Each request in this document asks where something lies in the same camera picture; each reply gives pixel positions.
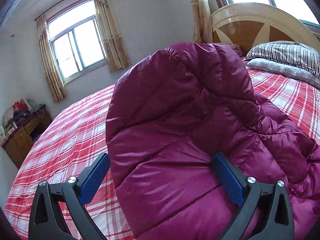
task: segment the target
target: red plaid bed sheet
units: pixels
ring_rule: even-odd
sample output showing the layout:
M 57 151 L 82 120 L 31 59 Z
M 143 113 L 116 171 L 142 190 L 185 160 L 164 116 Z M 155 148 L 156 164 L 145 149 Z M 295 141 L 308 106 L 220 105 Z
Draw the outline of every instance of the red plaid bed sheet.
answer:
M 320 92 L 311 85 L 281 75 L 252 69 L 248 72 L 253 87 L 320 144 Z M 29 215 L 39 181 L 63 182 L 91 165 L 101 152 L 107 152 L 105 119 L 113 89 L 114 85 L 65 109 L 31 149 L 13 183 L 4 210 L 22 239 L 28 238 Z M 108 239 L 134 239 L 119 206 L 110 172 L 93 201 L 85 207 Z M 61 205 L 61 210 L 72 235 L 81 239 L 65 204 Z

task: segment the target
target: desk drawer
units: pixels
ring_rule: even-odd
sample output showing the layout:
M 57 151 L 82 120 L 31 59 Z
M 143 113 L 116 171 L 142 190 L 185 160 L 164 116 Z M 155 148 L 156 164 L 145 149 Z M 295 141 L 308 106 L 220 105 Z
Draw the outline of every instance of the desk drawer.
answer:
M 30 133 L 38 124 L 40 117 L 35 117 L 33 118 L 25 127 L 24 129 L 26 130 L 27 133 Z
M 22 127 L 19 129 L 19 131 L 17 131 L 13 135 L 13 137 L 17 141 L 18 145 L 21 146 L 24 143 L 24 141 L 27 139 L 28 134 L 26 133 L 26 130 L 24 129 L 24 127 Z

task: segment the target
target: purple puffer jacket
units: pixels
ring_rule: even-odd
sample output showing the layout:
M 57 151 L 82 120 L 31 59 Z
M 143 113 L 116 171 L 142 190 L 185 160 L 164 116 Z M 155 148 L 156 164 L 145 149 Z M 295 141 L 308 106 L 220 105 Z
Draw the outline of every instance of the purple puffer jacket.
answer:
M 318 145 L 253 90 L 229 47 L 183 43 L 145 58 L 116 83 L 106 128 L 137 240 L 217 239 L 236 212 L 211 168 L 218 151 L 246 176 L 285 182 L 296 240 L 320 214 Z

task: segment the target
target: curved headboard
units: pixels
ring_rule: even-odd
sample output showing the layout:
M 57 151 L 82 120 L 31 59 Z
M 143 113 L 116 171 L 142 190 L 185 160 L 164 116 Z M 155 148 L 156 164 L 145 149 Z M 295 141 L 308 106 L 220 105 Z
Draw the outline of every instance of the curved headboard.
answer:
M 277 7 L 262 3 L 234 3 L 212 15 L 213 42 L 238 44 L 246 55 L 268 41 L 296 41 L 320 51 L 320 41 L 299 20 Z

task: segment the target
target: beige curtain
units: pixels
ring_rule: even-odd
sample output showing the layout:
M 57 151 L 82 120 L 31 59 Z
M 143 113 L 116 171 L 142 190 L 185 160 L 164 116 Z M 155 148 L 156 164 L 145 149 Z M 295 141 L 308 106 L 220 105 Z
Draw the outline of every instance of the beige curtain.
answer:
M 190 0 L 195 22 L 194 42 L 213 43 L 212 22 L 208 0 Z
M 112 70 L 131 65 L 108 0 L 94 0 L 99 29 Z
M 37 30 L 39 38 L 39 50 L 44 70 L 44 76 L 47 81 L 49 91 L 54 102 L 66 98 L 67 92 L 63 85 L 62 79 L 57 70 L 53 59 L 52 50 L 49 42 L 48 27 L 44 15 L 37 19 Z

